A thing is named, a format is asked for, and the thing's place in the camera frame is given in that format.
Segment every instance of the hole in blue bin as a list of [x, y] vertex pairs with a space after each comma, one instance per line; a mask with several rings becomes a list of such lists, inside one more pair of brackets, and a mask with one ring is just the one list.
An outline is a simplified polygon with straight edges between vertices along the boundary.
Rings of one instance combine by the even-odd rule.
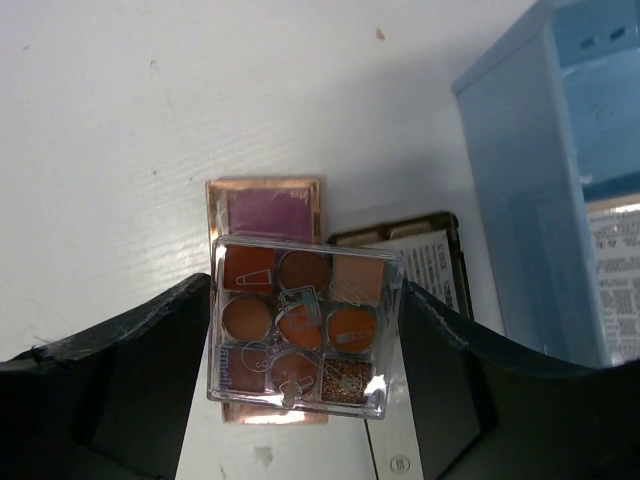
[[587, 48], [592, 48], [596, 44], [596, 37], [591, 35], [590, 37], [585, 38], [582, 42], [580, 42], [580, 48], [586, 50]]
[[611, 39], [612, 42], [615, 42], [616, 40], [620, 40], [622, 37], [624, 37], [625, 33], [627, 33], [627, 29], [624, 27], [620, 27], [614, 30], [613, 32], [611, 32], [611, 35], [609, 35], [609, 38]]

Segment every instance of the white table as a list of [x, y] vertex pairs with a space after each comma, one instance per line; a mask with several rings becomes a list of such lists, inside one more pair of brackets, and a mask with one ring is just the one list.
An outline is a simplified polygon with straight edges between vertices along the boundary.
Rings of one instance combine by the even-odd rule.
[[[327, 233], [455, 212], [500, 331], [450, 84], [529, 3], [2, 2], [0, 358], [208, 271], [223, 175], [322, 175]], [[223, 425], [204, 384], [179, 478], [373, 478], [361, 421]]]

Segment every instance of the purple blush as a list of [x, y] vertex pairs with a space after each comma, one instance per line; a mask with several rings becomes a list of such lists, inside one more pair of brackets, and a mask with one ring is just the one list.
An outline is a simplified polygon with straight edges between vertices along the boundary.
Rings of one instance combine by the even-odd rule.
[[313, 241], [309, 189], [238, 190], [229, 194], [228, 212], [229, 233]]

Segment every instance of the blue container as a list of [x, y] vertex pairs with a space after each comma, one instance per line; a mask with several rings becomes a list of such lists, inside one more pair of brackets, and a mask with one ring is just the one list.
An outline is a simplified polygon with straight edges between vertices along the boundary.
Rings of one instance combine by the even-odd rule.
[[507, 335], [611, 364], [585, 202], [640, 191], [640, 0], [536, 3], [453, 86]]

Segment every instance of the makeup palette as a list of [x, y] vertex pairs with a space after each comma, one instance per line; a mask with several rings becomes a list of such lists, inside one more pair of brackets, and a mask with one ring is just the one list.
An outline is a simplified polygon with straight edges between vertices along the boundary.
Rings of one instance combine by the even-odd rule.
[[209, 237], [240, 234], [320, 243], [318, 178], [237, 178], [207, 183]]
[[212, 259], [210, 399], [384, 416], [399, 254], [225, 235]]

